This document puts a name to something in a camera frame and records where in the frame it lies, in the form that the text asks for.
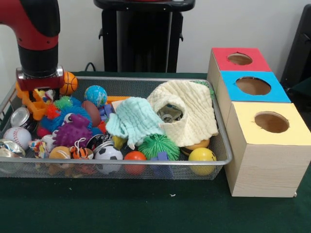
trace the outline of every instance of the soccer ball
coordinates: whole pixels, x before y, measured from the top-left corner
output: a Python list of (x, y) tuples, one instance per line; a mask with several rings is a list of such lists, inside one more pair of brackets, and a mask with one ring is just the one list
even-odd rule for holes
[[(121, 151), (113, 146), (101, 148), (96, 154), (95, 159), (122, 160)], [(117, 172), (121, 168), (121, 164), (97, 164), (96, 169), (104, 174), (109, 175), (111, 172)]]

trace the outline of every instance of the mint green cloth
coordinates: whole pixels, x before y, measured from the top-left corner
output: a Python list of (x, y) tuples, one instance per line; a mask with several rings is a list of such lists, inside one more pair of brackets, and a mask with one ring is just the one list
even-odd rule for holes
[(106, 129), (114, 136), (127, 138), (127, 145), (134, 150), (145, 137), (164, 134), (160, 123), (163, 121), (146, 99), (131, 97), (117, 107), (115, 114), (110, 114)]

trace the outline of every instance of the baseball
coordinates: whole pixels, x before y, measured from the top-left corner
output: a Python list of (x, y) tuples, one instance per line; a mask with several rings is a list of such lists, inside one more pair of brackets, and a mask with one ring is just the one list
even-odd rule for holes
[(28, 142), (31, 141), (31, 134), (22, 127), (9, 128), (3, 138), (19, 144), (24, 150), (28, 149)]

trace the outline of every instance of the wire mesh basket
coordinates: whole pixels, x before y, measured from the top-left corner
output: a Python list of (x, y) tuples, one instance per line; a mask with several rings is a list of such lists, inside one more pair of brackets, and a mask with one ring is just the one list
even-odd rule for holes
[[(73, 96), (79, 100), (83, 99), (85, 90), (91, 85), (104, 87), (110, 96), (147, 98), (158, 85), (173, 80), (117, 77), (78, 77), (78, 79), (79, 88)], [(190, 79), (189, 81), (201, 81), (212, 90), (207, 80)], [(213, 180), (223, 165), (231, 161), (232, 151), (214, 96), (212, 101), (219, 134), (210, 139), (209, 148), (216, 155), (217, 161), (188, 161), (188, 157), (182, 153), (178, 161), (36, 159), (34, 152), (28, 149), (26, 158), (0, 157), (0, 177)], [(15, 86), (13, 86), (0, 105), (1, 138), (11, 127), (9, 120), (11, 114), (21, 105), (21, 100), (16, 96)], [(128, 147), (121, 149), (123, 156), (129, 151), (131, 150)], [(142, 173), (133, 174), (129, 172), (129, 168), (131, 171), (140, 170)], [(200, 173), (208, 173), (208, 175), (197, 175)]]

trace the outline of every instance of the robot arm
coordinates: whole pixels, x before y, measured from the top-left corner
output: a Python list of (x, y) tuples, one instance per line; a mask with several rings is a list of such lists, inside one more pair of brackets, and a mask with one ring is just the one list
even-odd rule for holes
[(21, 90), (60, 88), (63, 69), (58, 67), (60, 18), (57, 0), (0, 0), (0, 24), (17, 38)]

